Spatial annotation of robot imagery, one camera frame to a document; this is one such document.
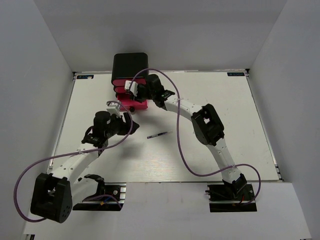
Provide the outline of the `pink top drawer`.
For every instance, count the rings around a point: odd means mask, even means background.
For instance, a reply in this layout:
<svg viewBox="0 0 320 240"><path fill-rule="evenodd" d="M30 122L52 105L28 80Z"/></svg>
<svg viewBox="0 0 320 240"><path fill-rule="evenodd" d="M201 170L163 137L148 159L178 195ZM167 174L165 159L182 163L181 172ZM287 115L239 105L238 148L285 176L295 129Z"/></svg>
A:
<svg viewBox="0 0 320 240"><path fill-rule="evenodd" d="M115 87L121 87L124 86L126 81L131 81L131 78L115 78L111 80L111 83L115 86ZM146 80L144 78L136 78L135 82L137 82L138 84L145 84Z"/></svg>

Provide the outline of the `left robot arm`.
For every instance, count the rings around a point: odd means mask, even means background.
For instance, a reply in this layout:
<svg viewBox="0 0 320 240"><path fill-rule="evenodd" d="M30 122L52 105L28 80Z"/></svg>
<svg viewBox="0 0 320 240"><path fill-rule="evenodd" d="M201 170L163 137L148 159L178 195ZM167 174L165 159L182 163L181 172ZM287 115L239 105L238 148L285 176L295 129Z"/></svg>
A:
<svg viewBox="0 0 320 240"><path fill-rule="evenodd" d="M81 141L79 149L51 173L41 173L35 180L30 211L32 214L63 223L74 205L85 198L85 189L94 199L105 196L106 187L99 175L86 174L89 165L98 159L115 135L132 135L140 125L130 113L98 111Z"/></svg>

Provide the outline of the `black drawer cabinet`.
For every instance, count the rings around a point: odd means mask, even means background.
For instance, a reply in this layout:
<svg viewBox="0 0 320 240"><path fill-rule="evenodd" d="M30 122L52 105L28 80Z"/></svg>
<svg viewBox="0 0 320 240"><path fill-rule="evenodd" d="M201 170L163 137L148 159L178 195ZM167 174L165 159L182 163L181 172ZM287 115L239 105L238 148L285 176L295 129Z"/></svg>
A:
<svg viewBox="0 0 320 240"><path fill-rule="evenodd" d="M117 53L113 57L111 80L146 78L148 55L144 52Z"/></svg>

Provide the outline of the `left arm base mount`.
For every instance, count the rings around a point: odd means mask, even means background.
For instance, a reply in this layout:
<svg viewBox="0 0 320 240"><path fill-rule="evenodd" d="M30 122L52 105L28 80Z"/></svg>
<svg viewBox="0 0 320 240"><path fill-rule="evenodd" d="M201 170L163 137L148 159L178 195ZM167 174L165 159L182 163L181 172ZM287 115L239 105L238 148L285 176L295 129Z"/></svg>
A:
<svg viewBox="0 0 320 240"><path fill-rule="evenodd" d="M95 193L86 194L72 208L73 211L119 212L126 198L126 183L98 184Z"/></svg>

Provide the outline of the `pink bottom drawer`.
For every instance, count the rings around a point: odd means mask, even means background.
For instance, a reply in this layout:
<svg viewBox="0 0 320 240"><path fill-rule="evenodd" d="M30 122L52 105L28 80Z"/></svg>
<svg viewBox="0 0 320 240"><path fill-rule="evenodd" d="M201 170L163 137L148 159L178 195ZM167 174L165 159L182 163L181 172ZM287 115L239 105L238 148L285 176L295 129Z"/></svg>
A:
<svg viewBox="0 0 320 240"><path fill-rule="evenodd" d="M146 100L143 102L135 101L131 99L131 96L127 93L117 93L116 98L127 110L131 112L146 110L148 108L148 102Z"/></svg>

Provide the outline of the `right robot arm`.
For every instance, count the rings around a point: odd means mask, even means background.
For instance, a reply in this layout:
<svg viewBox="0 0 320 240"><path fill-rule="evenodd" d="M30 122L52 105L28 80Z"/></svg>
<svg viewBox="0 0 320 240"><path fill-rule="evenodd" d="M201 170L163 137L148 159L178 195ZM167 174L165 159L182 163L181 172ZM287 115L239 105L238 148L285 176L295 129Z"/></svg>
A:
<svg viewBox="0 0 320 240"><path fill-rule="evenodd" d="M182 99L177 86L174 83L172 85L175 92L166 90L159 76L151 74L145 78L144 84L137 83L135 78L127 80L124 89L137 102L152 100L157 107L176 113L177 146L187 170L197 177L209 177L221 173L226 195L233 200L238 199L244 193L247 180L244 174L236 167L228 150L224 134L225 128L214 106L211 104L201 106L190 103ZM219 167L218 171L199 174L188 166L181 147L180 117L184 117L192 123L196 139L209 149Z"/></svg>

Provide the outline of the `pink drawer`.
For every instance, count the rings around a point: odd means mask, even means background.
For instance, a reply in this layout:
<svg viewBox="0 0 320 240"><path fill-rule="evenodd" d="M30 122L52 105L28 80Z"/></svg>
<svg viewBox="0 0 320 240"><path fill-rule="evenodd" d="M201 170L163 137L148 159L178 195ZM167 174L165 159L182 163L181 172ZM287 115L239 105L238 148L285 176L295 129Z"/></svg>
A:
<svg viewBox="0 0 320 240"><path fill-rule="evenodd" d="M126 81L131 81L131 78L115 78L111 80L111 83L115 86L115 87L121 87L124 86ZM144 78L136 78L135 82L137 82L138 84L145 84L146 80Z"/></svg>
<svg viewBox="0 0 320 240"><path fill-rule="evenodd" d="M113 90L116 94L127 94L129 90L125 89L124 86L114 86Z"/></svg>
<svg viewBox="0 0 320 240"><path fill-rule="evenodd" d="M117 93L116 98L127 110L131 112L146 110L148 108L148 102L146 100L143 102L135 101L131 99L131 96L127 93Z"/></svg>

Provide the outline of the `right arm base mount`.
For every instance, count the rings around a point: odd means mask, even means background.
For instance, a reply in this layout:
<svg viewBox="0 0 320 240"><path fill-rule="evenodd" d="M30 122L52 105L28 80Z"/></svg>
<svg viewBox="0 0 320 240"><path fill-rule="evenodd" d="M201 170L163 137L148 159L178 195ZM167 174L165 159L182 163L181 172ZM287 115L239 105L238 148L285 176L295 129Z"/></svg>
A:
<svg viewBox="0 0 320 240"><path fill-rule="evenodd" d="M207 186L205 194L209 196L209 209L211 213L245 213L256 212L255 194L251 184L247 184L238 195L224 184L211 184Z"/></svg>

